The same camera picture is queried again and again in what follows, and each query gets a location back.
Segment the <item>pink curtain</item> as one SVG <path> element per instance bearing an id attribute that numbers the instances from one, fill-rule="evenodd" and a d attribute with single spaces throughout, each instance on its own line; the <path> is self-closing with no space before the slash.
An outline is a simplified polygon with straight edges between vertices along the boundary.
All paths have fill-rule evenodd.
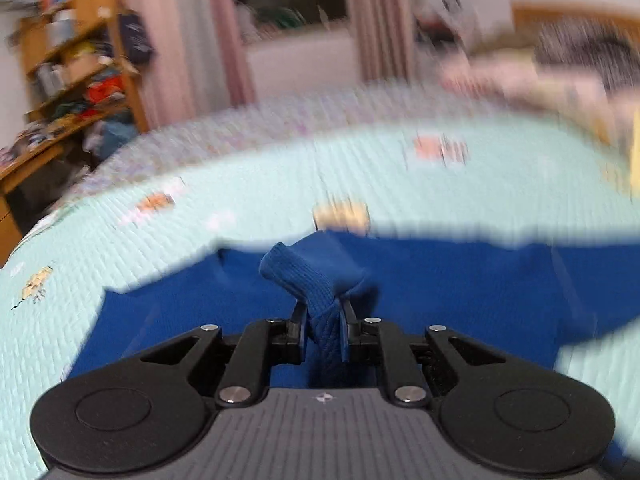
<path id="1" fill-rule="evenodd" d="M 255 101 L 234 0 L 124 0 L 154 54 L 140 96 L 152 129 Z"/>

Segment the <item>floral pink pillow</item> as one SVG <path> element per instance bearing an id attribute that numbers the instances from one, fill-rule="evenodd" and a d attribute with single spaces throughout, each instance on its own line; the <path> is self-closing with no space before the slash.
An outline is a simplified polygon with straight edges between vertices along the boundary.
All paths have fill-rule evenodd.
<path id="1" fill-rule="evenodd" d="M 531 50 L 498 50 L 468 58 L 451 55 L 438 69 L 440 84 L 468 96 L 501 96 L 550 110 L 622 152 L 634 140 L 639 88 L 608 92 L 599 74 L 583 67 L 540 65 Z"/>

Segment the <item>blue knit sweater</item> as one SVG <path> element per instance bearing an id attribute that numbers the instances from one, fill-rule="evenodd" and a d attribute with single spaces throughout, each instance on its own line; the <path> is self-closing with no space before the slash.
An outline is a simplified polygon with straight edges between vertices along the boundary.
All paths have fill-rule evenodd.
<path id="1" fill-rule="evenodd" d="M 503 248 L 319 231 L 268 252 L 220 248 L 128 292 L 107 292 L 72 372 L 132 356 L 207 323 L 239 333 L 307 308 L 302 365 L 273 385 L 346 385 L 342 304 L 415 334 L 445 325 L 544 367 L 567 344 L 603 336 L 639 314 L 639 247 L 530 244 Z"/>

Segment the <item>yellow paper sheet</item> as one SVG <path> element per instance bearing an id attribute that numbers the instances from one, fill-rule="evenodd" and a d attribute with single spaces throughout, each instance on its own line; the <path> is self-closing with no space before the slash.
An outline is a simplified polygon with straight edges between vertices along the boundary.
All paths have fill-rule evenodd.
<path id="1" fill-rule="evenodd" d="M 632 143 L 629 151 L 629 186 L 632 192 L 638 193 L 640 190 L 640 112 L 634 113 L 634 123 L 632 124 Z"/>

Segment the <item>wooden desk with drawers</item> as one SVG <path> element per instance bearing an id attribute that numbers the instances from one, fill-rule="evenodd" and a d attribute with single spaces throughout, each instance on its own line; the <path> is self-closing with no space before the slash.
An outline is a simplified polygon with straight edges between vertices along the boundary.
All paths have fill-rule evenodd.
<path id="1" fill-rule="evenodd" d="M 22 238 L 91 166 L 85 131 L 52 140 L 1 168 L 1 264 Z"/>

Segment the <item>wooden bookshelf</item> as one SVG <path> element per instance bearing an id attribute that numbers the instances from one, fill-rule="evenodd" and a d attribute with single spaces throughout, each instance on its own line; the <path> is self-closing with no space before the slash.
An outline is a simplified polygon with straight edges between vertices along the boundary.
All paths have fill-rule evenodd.
<path id="1" fill-rule="evenodd" d="M 38 0 L 20 21 L 18 52 L 32 92 L 28 122 L 71 136 L 119 112 L 149 129 L 141 76 L 126 55 L 125 0 Z"/>

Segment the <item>dark patterned garment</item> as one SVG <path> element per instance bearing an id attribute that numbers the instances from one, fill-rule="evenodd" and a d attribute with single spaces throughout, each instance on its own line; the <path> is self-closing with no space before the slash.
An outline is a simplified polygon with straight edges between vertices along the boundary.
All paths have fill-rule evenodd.
<path id="1" fill-rule="evenodd" d="M 592 70 L 601 77 L 606 92 L 639 84 L 639 49 L 613 25 L 587 20 L 544 23 L 534 52 L 541 65 Z"/>

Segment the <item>bee pattern quilted bedspread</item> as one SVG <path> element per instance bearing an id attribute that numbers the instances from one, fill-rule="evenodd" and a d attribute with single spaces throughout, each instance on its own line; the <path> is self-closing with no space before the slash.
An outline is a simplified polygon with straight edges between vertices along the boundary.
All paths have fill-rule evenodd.
<path id="1" fill-rule="evenodd" d="M 139 136 L 70 188 L 1 270 L 1 474 L 35 479 L 32 404 L 70 371 L 107 289 L 222 244 L 270 246 L 314 210 L 499 245 L 633 242 L 626 159 L 550 113 L 434 84 L 272 100 Z"/>

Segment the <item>wooden headboard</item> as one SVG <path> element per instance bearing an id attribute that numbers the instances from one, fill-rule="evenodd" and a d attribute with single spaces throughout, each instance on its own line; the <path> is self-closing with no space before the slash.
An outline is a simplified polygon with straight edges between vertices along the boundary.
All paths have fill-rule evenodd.
<path id="1" fill-rule="evenodd" d="M 615 26 L 632 38 L 639 39 L 639 13 L 595 3 L 512 0 L 511 10 L 516 28 L 533 23 L 551 23 L 563 18 L 584 18 Z"/>

